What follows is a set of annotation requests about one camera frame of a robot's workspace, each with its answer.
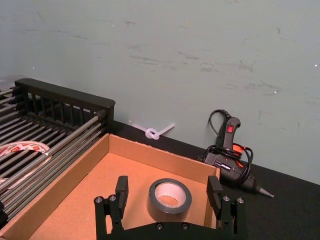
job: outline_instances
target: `black tabletop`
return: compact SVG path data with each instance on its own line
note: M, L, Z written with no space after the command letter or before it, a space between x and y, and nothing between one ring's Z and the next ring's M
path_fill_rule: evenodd
M205 152L165 136L148 139L144 132L119 122L112 133L191 159ZM224 195L245 200L250 240L320 240L320 185L257 165L252 174L274 198L223 186Z

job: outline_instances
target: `silver duct tape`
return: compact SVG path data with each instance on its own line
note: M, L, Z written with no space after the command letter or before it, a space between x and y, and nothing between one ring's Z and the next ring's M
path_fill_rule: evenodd
M181 222L186 218L191 202L191 193L182 182L162 178L150 186L147 210L157 222Z

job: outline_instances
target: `glue gun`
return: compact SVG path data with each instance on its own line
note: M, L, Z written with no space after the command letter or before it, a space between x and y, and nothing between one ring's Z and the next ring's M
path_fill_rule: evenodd
M211 120L212 116L218 112L224 115L224 121L219 133L213 127ZM253 151L249 147L234 143L236 129L241 125L240 120L230 116L227 111L218 109L211 113L209 123L217 134L217 141L216 145L211 145L207 148L202 161L221 169L220 180L222 183L232 187L240 187L247 192L260 193L273 198L274 195L260 187L255 177L251 175ZM240 161L242 152L245 152L248 158L246 166Z

